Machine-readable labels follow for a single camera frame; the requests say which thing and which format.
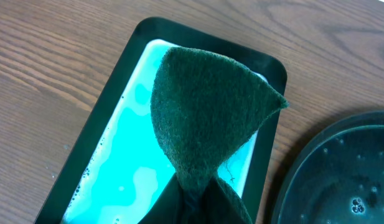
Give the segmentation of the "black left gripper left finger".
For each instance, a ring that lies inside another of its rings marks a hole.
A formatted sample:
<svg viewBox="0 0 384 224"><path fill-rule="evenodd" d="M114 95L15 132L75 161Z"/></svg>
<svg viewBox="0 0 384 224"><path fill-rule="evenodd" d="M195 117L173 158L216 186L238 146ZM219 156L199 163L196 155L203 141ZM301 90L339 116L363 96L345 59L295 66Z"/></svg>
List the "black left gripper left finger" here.
<svg viewBox="0 0 384 224"><path fill-rule="evenodd" d="M183 193L174 174L152 208L138 224L181 224L184 212Z"/></svg>

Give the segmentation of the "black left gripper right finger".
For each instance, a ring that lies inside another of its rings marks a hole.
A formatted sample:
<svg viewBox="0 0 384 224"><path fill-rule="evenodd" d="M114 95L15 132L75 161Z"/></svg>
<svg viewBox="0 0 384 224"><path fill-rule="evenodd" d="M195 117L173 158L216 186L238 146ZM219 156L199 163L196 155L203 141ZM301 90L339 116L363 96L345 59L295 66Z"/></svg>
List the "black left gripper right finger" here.
<svg viewBox="0 0 384 224"><path fill-rule="evenodd" d="M204 224L246 224L246 209L237 193L221 178L213 177L202 197Z"/></svg>

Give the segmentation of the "green yellow scrub sponge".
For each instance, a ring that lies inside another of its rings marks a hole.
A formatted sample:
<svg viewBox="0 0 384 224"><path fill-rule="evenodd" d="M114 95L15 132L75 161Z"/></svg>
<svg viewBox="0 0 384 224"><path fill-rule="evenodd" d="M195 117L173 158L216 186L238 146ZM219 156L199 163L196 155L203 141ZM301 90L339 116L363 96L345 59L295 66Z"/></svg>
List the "green yellow scrub sponge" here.
<svg viewBox="0 0 384 224"><path fill-rule="evenodd" d="M166 52L153 84L151 120L184 192L181 223L204 224L202 197L220 165L287 105L232 58L186 47Z"/></svg>

